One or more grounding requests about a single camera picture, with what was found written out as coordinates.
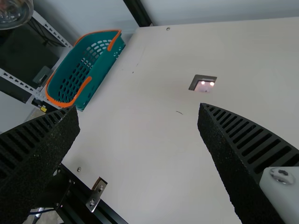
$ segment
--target plastic basket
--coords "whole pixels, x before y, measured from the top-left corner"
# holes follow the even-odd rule
[[[75,105],[84,110],[124,47],[121,30],[81,37],[48,79],[48,100],[60,107]]]

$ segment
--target gray floor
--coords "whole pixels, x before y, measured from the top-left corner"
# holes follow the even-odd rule
[[[23,224],[32,224],[34,216],[28,216],[27,220]],[[60,224],[63,223],[62,219],[55,211],[49,211],[42,214],[41,218],[38,220],[37,224]]]

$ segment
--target white metal shelf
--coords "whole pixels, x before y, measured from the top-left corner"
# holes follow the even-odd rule
[[[34,11],[32,17],[39,22],[45,29],[47,29],[57,40],[59,40],[65,48],[63,49],[61,56],[59,60],[56,62],[56,64],[51,68],[51,72],[54,72],[60,63],[64,60],[66,55],[70,52],[70,50],[73,48],[73,46],[62,37],[60,33],[58,33],[38,12]],[[31,87],[30,85],[26,84],[25,82],[17,79],[13,75],[9,74],[8,72],[4,71],[0,68],[0,77],[6,79],[7,81],[11,82],[12,84],[18,86],[19,88],[25,90],[26,92],[32,94],[32,96],[28,99],[26,104],[30,104],[34,98],[37,98],[39,100],[42,100],[46,102],[49,105],[52,105],[55,108],[60,108],[57,105],[51,103],[44,94],[44,86],[38,87],[37,89]]]

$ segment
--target white table surface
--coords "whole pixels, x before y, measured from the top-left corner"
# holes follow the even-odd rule
[[[239,224],[197,129],[199,104],[299,148],[299,18],[166,28],[136,30],[78,113],[63,164],[90,188],[107,181],[101,198],[129,224]],[[218,77],[211,93],[188,90],[196,74]]]

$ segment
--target yellow tag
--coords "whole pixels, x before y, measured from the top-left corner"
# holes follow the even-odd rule
[[[45,108],[45,107],[42,106],[42,107],[41,107],[41,111],[44,112],[44,113],[46,113],[47,108]]]

